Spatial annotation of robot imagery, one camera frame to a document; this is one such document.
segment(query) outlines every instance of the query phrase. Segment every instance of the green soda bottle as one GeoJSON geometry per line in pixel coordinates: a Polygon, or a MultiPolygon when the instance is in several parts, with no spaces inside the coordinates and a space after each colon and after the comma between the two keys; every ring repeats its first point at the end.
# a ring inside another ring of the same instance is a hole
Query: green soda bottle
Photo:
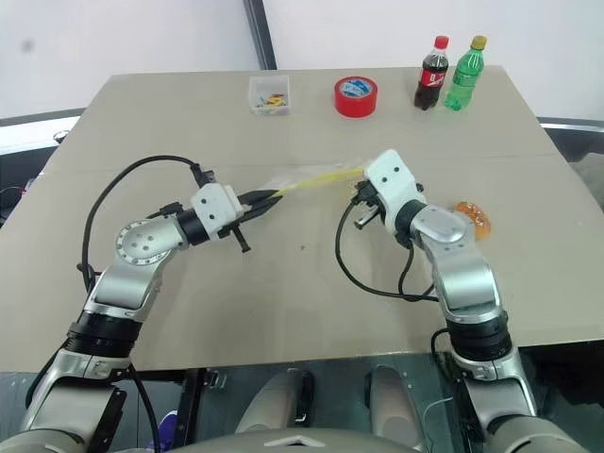
{"type": "Polygon", "coordinates": [[[470,50],[457,63],[453,84],[446,94],[445,105],[453,110],[461,110],[470,104],[476,81],[484,68],[482,51],[487,43],[484,36],[475,36],[470,50]]]}

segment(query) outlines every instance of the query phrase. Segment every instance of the orange object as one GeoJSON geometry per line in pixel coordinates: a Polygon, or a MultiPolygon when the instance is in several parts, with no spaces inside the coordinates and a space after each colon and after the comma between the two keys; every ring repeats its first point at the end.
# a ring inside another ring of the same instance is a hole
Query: orange object
{"type": "Polygon", "coordinates": [[[491,221],[487,214],[474,203],[468,201],[461,201],[455,205],[455,210],[467,215],[472,222],[476,230],[476,239],[480,240],[486,238],[491,233],[491,221]]]}

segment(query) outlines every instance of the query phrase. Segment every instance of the cola bottle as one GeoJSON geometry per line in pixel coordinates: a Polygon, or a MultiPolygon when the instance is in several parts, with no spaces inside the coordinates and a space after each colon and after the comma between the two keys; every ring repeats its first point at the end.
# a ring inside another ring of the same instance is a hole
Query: cola bottle
{"type": "Polygon", "coordinates": [[[437,36],[434,41],[434,49],[424,58],[422,63],[422,73],[419,76],[413,102],[416,107],[422,110],[434,107],[438,101],[438,95],[445,82],[446,70],[449,67],[445,54],[448,44],[449,38],[447,36],[437,36]]]}

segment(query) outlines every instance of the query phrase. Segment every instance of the white wall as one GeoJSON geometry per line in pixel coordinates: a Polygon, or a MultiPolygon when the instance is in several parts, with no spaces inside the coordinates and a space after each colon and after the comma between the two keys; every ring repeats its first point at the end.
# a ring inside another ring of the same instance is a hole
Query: white wall
{"type": "Polygon", "coordinates": [[[602,0],[264,0],[279,69],[419,66],[434,37],[452,64],[488,37],[538,116],[604,120],[602,0]]]}
{"type": "Polygon", "coordinates": [[[114,74],[244,69],[242,0],[0,0],[0,118],[86,107],[114,74]]]}

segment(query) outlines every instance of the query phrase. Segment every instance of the yellow bottle cap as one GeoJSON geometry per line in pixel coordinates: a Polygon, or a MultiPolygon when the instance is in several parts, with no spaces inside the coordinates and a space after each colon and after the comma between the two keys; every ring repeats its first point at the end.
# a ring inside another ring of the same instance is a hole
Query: yellow bottle cap
{"type": "Polygon", "coordinates": [[[487,37],[482,36],[482,35],[477,35],[472,40],[472,44],[470,44],[470,47],[472,47],[473,49],[476,49],[476,50],[483,50],[486,45],[487,45],[487,37]]]}

